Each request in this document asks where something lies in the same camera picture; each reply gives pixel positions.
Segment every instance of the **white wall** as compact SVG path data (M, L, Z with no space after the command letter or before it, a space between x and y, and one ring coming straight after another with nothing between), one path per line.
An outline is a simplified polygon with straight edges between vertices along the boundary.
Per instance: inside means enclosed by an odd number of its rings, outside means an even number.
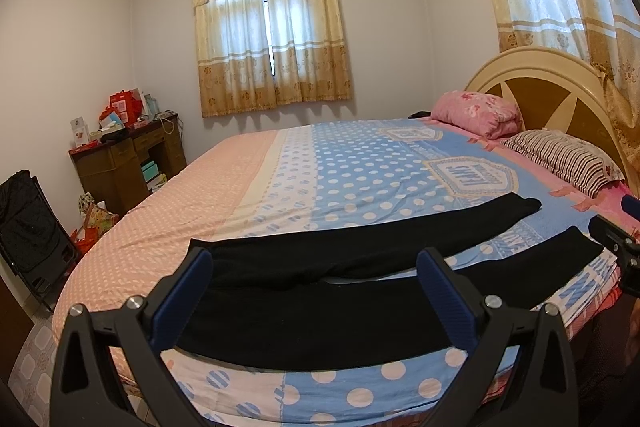
M405 118L431 107L431 44L424 0L340 0L354 100L292 104L203 119L191 0L133 0L138 87L184 121L188 161L239 132L318 121Z
M70 122L97 128L109 95L132 87L130 0L0 0L0 182L31 171L62 225L78 227ZM24 303L4 261L0 275Z
M498 54L491 0L427 0L433 39L433 96L463 89Z

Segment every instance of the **wooden desk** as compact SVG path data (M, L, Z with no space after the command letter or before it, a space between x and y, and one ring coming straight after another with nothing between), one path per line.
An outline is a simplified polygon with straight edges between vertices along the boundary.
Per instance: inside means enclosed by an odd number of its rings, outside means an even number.
M119 143L100 144L92 149L69 153L85 192L107 209L124 216L150 195L141 163L152 159L167 179L187 166L180 142L178 116L130 131Z

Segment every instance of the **wooden headboard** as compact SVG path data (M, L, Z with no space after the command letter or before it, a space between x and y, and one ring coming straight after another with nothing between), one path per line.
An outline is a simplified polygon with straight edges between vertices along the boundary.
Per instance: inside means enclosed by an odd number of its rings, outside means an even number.
M466 90L513 100L526 129L558 129L600 147L640 195L638 173L626 161L611 126L598 74L580 58L550 48L515 48L484 65Z

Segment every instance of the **wooden door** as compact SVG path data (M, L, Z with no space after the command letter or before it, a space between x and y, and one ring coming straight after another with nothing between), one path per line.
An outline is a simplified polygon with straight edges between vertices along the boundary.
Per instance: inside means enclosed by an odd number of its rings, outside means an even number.
M33 322L0 279L0 380L6 383Z

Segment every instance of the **tiled floor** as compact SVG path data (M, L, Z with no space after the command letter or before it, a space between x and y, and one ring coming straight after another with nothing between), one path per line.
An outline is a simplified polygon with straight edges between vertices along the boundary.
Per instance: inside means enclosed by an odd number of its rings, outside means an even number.
M20 350L9 377L9 389L38 427L49 427L49 396L56 356L51 333L51 315L39 309L33 315L35 325ZM137 415L149 425L157 426L144 401L130 397Z

